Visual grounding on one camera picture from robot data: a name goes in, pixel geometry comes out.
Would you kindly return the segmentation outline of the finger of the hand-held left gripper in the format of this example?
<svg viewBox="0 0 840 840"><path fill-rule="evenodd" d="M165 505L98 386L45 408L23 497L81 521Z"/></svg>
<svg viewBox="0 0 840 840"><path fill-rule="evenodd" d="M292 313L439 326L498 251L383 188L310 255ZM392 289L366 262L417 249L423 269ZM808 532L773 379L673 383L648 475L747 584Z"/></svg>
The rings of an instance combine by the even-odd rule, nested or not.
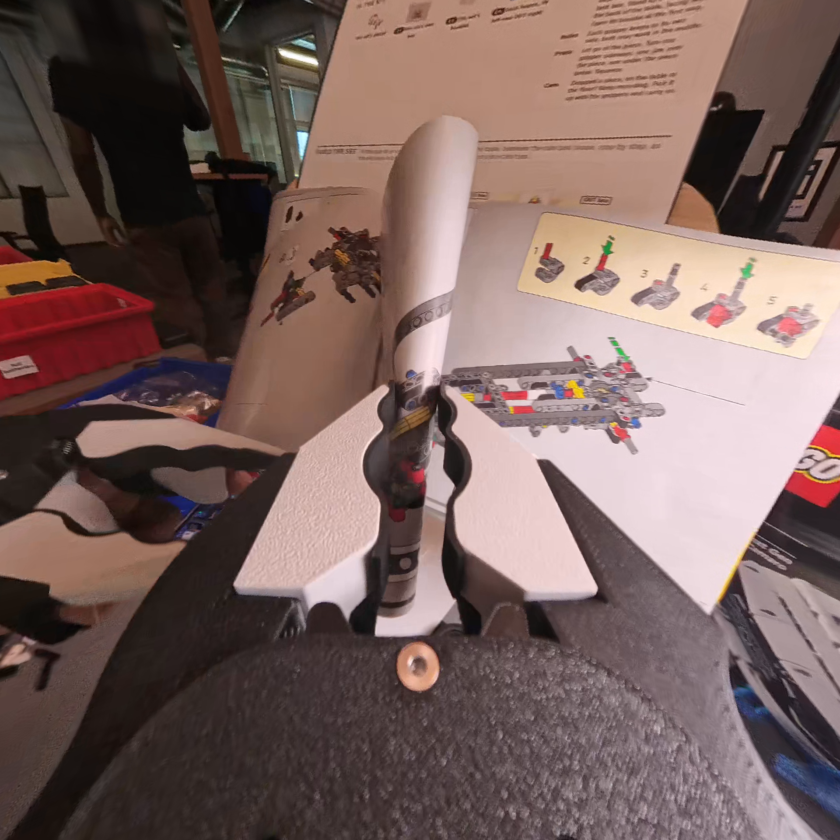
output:
<svg viewBox="0 0 840 840"><path fill-rule="evenodd" d="M53 489L1 527L2 576L47 584L59 601L129 600L176 556L177 541L135 539L87 489Z"/></svg>
<svg viewBox="0 0 840 840"><path fill-rule="evenodd" d="M260 441L164 415L93 421L76 436L76 445L82 462L111 481L161 469L255 471L284 454Z"/></svg>

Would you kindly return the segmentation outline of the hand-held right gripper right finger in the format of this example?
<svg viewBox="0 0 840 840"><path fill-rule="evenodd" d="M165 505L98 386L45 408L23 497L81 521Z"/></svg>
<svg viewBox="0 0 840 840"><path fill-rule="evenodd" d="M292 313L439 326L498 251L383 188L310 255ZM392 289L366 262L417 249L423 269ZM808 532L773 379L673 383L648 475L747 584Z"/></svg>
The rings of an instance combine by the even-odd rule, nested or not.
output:
<svg viewBox="0 0 840 840"><path fill-rule="evenodd" d="M529 617L544 604L583 602L595 577L540 462L456 389L437 402L444 439L442 569L458 618L470 636L513 615L529 635Z"/></svg>

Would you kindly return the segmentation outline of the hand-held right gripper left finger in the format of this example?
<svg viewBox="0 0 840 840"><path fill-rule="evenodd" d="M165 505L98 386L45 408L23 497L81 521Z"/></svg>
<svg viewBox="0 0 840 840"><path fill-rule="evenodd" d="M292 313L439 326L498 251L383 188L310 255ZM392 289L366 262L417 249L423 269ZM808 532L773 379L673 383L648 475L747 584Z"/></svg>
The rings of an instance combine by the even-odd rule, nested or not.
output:
<svg viewBox="0 0 840 840"><path fill-rule="evenodd" d="M392 385L383 385L300 447L234 580L239 595L287 598L304 620L335 605L373 634L388 577Z"/></svg>

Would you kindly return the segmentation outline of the lego instruction booklet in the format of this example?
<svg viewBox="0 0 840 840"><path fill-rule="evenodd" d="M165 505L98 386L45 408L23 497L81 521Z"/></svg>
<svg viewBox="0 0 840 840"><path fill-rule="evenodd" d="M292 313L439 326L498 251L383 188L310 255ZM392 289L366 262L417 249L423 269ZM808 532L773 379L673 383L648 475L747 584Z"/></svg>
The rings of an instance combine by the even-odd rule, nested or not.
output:
<svg viewBox="0 0 840 840"><path fill-rule="evenodd" d="M275 196L219 426L296 453L393 386L401 614L452 386L710 612L837 395L838 258L469 200L477 148L440 118L384 192Z"/></svg>

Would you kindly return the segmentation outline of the bags of lego parts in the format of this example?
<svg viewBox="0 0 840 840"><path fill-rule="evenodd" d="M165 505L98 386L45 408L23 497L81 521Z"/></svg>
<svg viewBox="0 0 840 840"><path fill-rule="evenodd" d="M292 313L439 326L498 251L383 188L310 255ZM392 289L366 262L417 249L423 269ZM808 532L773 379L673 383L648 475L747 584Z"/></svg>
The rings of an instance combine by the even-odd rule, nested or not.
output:
<svg viewBox="0 0 840 840"><path fill-rule="evenodd" d="M146 406L174 417L204 424L222 406L222 400L201 382L171 377L154 377L115 392L123 403Z"/></svg>

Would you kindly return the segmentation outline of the lego set box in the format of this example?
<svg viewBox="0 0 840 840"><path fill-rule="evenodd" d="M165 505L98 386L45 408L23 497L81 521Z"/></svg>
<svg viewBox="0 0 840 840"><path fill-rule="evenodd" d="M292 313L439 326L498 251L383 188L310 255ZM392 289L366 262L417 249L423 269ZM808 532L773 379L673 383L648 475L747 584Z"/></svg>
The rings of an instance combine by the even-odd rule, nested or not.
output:
<svg viewBox="0 0 840 840"><path fill-rule="evenodd" d="M721 600L734 695L775 778L838 818L839 401Z"/></svg>

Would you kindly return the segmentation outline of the blue plastic bin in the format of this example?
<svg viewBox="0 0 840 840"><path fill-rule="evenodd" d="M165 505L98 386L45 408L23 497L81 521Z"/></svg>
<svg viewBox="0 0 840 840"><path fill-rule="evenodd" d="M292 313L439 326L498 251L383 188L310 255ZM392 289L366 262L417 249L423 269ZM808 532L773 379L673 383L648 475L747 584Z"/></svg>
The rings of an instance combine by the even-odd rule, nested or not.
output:
<svg viewBox="0 0 840 840"><path fill-rule="evenodd" d="M143 419L151 418L152 414L176 417L161 410L121 402L113 396L125 387L159 376L201 382L223 401L230 368L224 364L160 359L152 366L139 368L103 385L62 409L81 411L97 420L132 419L128 417L127 409L141 412ZM205 423L197 424L215 427L219 411ZM237 476L233 470L223 474L215 469L194 473L161 469L151 476L111 481L77 462L70 477L59 481L58 489L87 489L106 504L121 530L142 542L166 543L188 539L188 534L196 530L190 522L211 518L229 498L237 495L238 491L234 489Z"/></svg>

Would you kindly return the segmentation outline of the red plastic bin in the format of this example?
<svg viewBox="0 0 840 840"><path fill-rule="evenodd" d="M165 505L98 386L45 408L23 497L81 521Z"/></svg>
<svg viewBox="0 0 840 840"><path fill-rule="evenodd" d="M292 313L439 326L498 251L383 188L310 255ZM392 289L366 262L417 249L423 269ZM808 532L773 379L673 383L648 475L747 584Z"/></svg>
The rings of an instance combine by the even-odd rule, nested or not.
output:
<svg viewBox="0 0 840 840"><path fill-rule="evenodd" d="M153 355L154 305L108 284L33 292L1 303L1 398Z"/></svg>

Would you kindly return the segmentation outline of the yellow plastic object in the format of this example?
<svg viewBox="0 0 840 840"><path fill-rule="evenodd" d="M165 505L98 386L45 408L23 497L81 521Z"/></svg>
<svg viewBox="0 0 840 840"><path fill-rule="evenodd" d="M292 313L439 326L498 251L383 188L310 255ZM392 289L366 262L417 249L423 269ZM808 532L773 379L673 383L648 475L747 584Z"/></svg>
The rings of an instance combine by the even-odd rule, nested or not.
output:
<svg viewBox="0 0 840 840"><path fill-rule="evenodd" d="M31 260L1 265L1 299L55 289L81 287L89 281L64 260Z"/></svg>

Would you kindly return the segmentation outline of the white printed poster board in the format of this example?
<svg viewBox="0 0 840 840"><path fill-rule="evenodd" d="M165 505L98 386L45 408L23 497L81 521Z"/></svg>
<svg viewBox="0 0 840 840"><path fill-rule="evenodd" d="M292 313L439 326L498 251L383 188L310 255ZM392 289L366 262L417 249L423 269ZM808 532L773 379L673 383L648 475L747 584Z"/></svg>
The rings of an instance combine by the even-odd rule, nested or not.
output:
<svg viewBox="0 0 840 840"><path fill-rule="evenodd" d="M476 202L663 224L747 5L347 2L299 186L381 192L448 116L477 131Z"/></svg>

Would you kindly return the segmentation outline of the black metal pole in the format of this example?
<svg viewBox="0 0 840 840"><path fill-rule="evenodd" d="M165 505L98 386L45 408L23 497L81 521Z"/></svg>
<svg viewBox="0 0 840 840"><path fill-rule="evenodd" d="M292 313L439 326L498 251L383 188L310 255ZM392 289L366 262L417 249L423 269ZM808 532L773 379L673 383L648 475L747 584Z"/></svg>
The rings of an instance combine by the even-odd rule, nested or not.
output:
<svg viewBox="0 0 840 840"><path fill-rule="evenodd" d="M754 217L750 236L778 233L839 107L838 2L759 2L750 34L775 125L791 127Z"/></svg>

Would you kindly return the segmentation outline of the wooden post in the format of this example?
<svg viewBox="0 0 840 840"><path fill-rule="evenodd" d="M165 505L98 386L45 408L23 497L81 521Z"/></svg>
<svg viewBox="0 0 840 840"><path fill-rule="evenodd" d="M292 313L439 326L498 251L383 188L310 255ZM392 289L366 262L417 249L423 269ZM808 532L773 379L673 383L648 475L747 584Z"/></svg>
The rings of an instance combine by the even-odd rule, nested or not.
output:
<svg viewBox="0 0 840 840"><path fill-rule="evenodd" d="M219 155L224 159L245 161L248 157L239 136L210 4L208 1L181 1L181 6L202 79Z"/></svg>

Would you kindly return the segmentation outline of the black framed wall picture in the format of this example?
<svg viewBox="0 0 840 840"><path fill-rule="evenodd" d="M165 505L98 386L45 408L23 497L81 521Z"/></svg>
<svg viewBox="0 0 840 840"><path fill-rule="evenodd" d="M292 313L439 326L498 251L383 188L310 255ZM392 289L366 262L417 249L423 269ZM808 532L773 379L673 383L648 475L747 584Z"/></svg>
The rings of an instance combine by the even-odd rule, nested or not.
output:
<svg viewBox="0 0 840 840"><path fill-rule="evenodd" d="M774 175L779 168L786 146L774 145L763 169L763 182L759 192L761 203L769 189ZM837 167L839 160L839 140L821 143L810 164L803 174L801 183L795 190L791 203L785 213L784 221L803 223L810 220L816 205L826 189L828 180Z"/></svg>

